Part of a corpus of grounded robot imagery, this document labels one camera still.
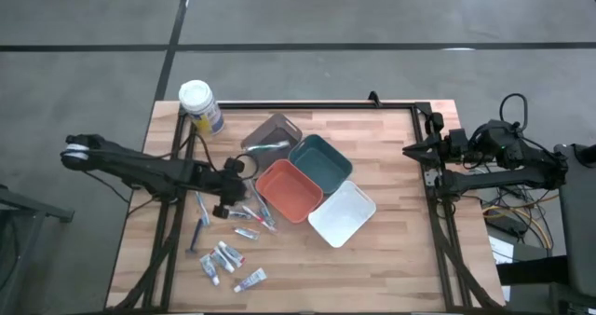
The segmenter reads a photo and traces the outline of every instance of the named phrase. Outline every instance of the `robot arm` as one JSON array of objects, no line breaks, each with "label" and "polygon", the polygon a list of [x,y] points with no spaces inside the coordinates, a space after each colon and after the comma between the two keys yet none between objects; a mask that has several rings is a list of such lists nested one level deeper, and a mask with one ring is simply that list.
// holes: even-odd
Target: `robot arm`
[{"label": "robot arm", "polygon": [[[425,124],[427,138],[420,144],[404,147],[403,154],[420,162],[425,170],[436,172],[435,199],[458,200],[470,189],[502,185],[555,189],[564,184],[565,156],[524,138],[519,123],[490,120],[478,127],[470,139],[463,129],[450,130],[449,135],[441,137],[443,121],[439,113],[429,116]],[[506,171],[464,174],[445,169],[446,163],[468,162],[475,168],[490,161],[496,161]]]},{"label": "robot arm", "polygon": [[244,163],[229,158],[222,170],[196,160],[153,157],[119,144],[106,141],[97,134],[66,138],[66,150],[61,153],[62,164],[73,171],[104,171],[119,177],[131,187],[144,187],[157,199],[173,201],[179,189],[200,191],[220,196],[220,205],[213,214],[226,218],[228,210],[243,200],[246,186],[238,175]]}]

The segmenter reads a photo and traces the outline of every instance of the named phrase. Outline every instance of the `white plastic jar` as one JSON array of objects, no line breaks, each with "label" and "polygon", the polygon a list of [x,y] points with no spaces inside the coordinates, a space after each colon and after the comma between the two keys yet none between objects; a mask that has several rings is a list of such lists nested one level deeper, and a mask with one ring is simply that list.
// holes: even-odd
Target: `white plastic jar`
[{"label": "white plastic jar", "polygon": [[180,86],[178,98],[198,133],[216,134],[224,128],[224,116],[207,83],[200,80],[184,83]]}]

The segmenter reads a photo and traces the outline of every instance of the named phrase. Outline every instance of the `small tube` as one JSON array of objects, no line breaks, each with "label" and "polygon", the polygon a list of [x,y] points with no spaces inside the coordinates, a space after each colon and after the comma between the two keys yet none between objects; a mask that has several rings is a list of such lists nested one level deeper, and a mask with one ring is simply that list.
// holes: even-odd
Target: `small tube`
[{"label": "small tube", "polygon": [[234,232],[251,240],[258,240],[259,235],[261,234],[259,231],[254,231],[244,227],[235,227]]},{"label": "small tube", "polygon": [[247,279],[242,281],[238,286],[234,287],[234,292],[238,293],[241,291],[246,291],[249,287],[254,286],[255,284],[267,279],[267,275],[264,274],[263,268],[260,267],[254,273],[250,274]]},{"label": "small tube", "polygon": [[222,253],[225,254],[232,261],[232,263],[236,265],[236,267],[240,268],[242,264],[244,264],[244,262],[246,261],[244,255],[242,255],[235,248],[229,246],[223,241],[220,241],[219,243],[217,243],[217,245],[220,247]]},{"label": "small tube", "polygon": [[227,259],[225,259],[225,256],[222,254],[222,252],[217,246],[214,247],[213,250],[211,250],[210,254],[213,260],[217,262],[217,264],[221,265],[230,273],[234,272],[234,267],[232,266],[232,264],[230,264],[229,261],[227,261]]},{"label": "small tube", "polygon": [[209,254],[203,255],[199,261],[201,262],[201,266],[203,266],[203,270],[207,275],[211,278],[211,281],[214,285],[220,284],[220,278],[217,276],[217,271],[215,270],[215,265],[211,261],[211,256]]},{"label": "small tube", "polygon": [[252,217],[249,213],[246,212],[233,212],[230,211],[227,214],[228,218],[236,218],[236,219],[243,219],[243,220],[250,220]]}]

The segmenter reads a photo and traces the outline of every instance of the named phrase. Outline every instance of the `wooden tabletop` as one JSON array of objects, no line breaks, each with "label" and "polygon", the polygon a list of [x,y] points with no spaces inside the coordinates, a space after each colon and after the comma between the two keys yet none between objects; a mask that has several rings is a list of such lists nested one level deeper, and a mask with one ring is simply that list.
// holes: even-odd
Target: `wooden tabletop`
[{"label": "wooden tabletop", "polygon": [[[445,130],[459,128],[454,101],[431,101],[443,113]],[[152,114],[144,152],[152,155],[171,149],[178,102],[158,102]],[[377,206],[376,214],[341,248],[332,248],[308,222],[294,225],[275,209],[278,234],[256,222],[223,220],[211,216],[198,241],[198,255],[189,246],[200,210],[189,193],[183,217],[170,311],[431,311],[444,310],[427,203],[419,165],[401,154],[414,143],[412,118],[406,110],[225,110],[224,130],[208,137],[216,166],[240,153],[240,141],[275,112],[282,112],[304,136],[319,134],[350,159],[349,180]],[[200,143],[195,158],[205,159]],[[203,196],[207,209],[218,198]],[[148,200],[134,195],[131,207]],[[117,304],[146,269],[156,230],[159,203],[136,211],[126,222],[107,305]],[[504,304],[486,227],[478,201],[457,202],[455,215],[466,265],[478,282]],[[261,231],[257,241],[233,232],[233,226]],[[198,258],[219,240],[236,247],[246,264],[230,274],[218,267],[217,287],[203,272]],[[236,294],[233,287],[262,267],[266,281]],[[450,276],[454,293],[456,279]],[[162,286],[157,283],[160,295]]]}]

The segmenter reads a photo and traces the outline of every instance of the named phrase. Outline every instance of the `gray floor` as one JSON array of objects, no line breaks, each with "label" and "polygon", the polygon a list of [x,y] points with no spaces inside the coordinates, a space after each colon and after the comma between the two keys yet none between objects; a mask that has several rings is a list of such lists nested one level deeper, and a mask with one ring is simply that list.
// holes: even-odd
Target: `gray floor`
[{"label": "gray floor", "polygon": [[[179,0],[0,0],[0,45],[165,44]],[[596,41],[593,0],[189,0],[181,43]],[[141,148],[164,53],[0,52],[0,183],[76,209],[45,225],[25,314],[98,310],[125,206],[59,161],[67,134]],[[166,99],[188,79],[220,100],[456,99],[473,130],[501,99],[530,101],[528,137],[596,143],[596,50],[179,53]],[[508,118],[519,118],[513,103]],[[564,252],[557,201],[546,205]]]}]

